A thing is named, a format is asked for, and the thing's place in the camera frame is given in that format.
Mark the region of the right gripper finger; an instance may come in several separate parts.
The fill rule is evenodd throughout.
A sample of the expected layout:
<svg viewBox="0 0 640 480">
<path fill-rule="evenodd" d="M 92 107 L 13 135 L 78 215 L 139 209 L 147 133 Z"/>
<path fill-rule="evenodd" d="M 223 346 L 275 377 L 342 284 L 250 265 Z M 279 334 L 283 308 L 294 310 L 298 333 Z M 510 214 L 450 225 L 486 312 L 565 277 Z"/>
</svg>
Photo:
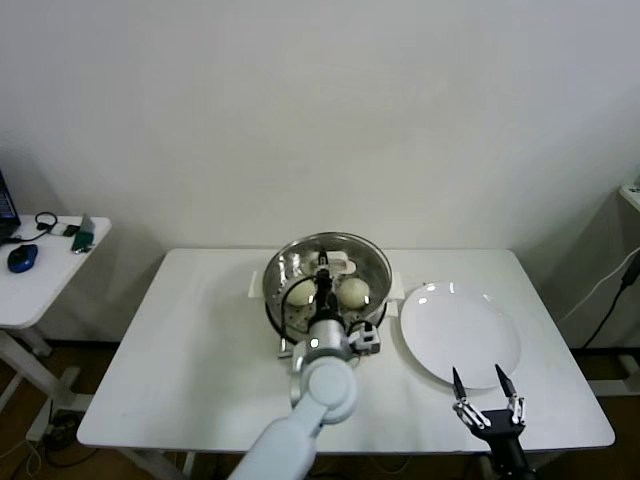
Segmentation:
<svg viewBox="0 0 640 480">
<path fill-rule="evenodd" d="M 498 364 L 495 364 L 495 370 L 500 386 L 507 398 L 507 408 L 511 411 L 511 423 L 524 426 L 526 424 L 525 398 L 517 393 L 513 382 Z"/>
<path fill-rule="evenodd" d="M 477 409 L 467 398 L 466 390 L 455 367 L 452 368 L 453 392 L 455 403 L 453 410 L 458 418 L 470 430 L 485 430 L 492 426 L 491 420 Z"/>
</svg>

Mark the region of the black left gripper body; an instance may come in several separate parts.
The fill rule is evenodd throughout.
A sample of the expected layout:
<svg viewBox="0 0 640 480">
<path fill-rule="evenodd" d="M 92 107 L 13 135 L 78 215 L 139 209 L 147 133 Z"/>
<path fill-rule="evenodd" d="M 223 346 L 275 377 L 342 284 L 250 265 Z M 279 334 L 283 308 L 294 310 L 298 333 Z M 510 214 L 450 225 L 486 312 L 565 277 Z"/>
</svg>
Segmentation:
<svg viewBox="0 0 640 480">
<path fill-rule="evenodd" d="M 338 301 L 333 292 L 333 280 L 330 273 L 318 272 L 315 277 L 315 285 L 315 312 L 310 323 L 316 324 L 325 320 L 340 321 Z"/>
</svg>

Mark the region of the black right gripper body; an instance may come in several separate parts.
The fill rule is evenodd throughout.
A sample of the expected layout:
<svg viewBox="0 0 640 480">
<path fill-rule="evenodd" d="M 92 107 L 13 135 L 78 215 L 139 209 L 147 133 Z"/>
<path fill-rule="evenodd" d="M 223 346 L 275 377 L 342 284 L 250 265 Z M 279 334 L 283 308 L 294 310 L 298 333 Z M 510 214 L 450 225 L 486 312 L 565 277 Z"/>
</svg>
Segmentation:
<svg viewBox="0 0 640 480">
<path fill-rule="evenodd" d="M 485 410 L 482 414 L 490 426 L 474 426 L 472 434 L 490 448 L 493 463 L 498 470 L 530 470 L 530 465 L 519 442 L 525 427 L 512 423 L 512 412 L 508 409 Z"/>
</svg>

